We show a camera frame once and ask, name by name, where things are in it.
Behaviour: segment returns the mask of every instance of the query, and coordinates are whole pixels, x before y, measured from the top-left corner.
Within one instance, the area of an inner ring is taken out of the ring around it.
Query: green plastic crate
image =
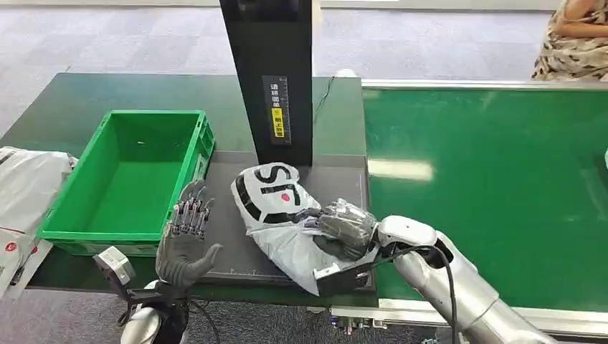
[[[102,119],[39,237],[71,254],[110,245],[153,256],[182,188],[204,178],[215,139],[203,111],[115,110]]]

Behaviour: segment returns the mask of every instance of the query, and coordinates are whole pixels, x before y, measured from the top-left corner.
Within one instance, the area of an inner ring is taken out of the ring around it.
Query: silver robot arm
[[[393,243],[408,247],[433,245],[445,253],[454,277],[456,326],[471,343],[557,343],[507,306],[478,274],[475,265],[442,232],[403,216],[386,217],[377,231],[383,247]],[[441,261],[439,265],[429,261],[429,257],[412,252],[394,259],[394,266],[450,322],[452,303],[446,269],[440,266]]]

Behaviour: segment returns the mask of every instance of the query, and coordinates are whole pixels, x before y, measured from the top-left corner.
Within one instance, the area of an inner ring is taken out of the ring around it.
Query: gray robotic hand
[[[312,216],[305,226],[327,234],[313,238],[320,249],[346,261],[357,261],[367,253],[377,224],[373,215],[343,199],[321,210],[307,209],[300,216]]]
[[[164,282],[187,290],[214,265],[214,244],[204,251],[206,223],[213,199],[206,199],[203,181],[192,181],[182,190],[171,219],[163,229],[156,253],[156,274]]]

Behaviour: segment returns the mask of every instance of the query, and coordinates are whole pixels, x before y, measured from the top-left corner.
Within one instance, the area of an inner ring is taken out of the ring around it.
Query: yellow label
[[[275,129],[275,137],[284,138],[283,110],[280,107],[272,108],[272,127]]]

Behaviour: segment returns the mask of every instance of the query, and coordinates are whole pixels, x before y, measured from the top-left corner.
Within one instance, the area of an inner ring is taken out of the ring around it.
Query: person's arm
[[[569,0],[563,15],[558,18],[553,32],[561,36],[585,38],[608,37],[608,26],[587,24],[576,20],[583,19],[597,0]]]

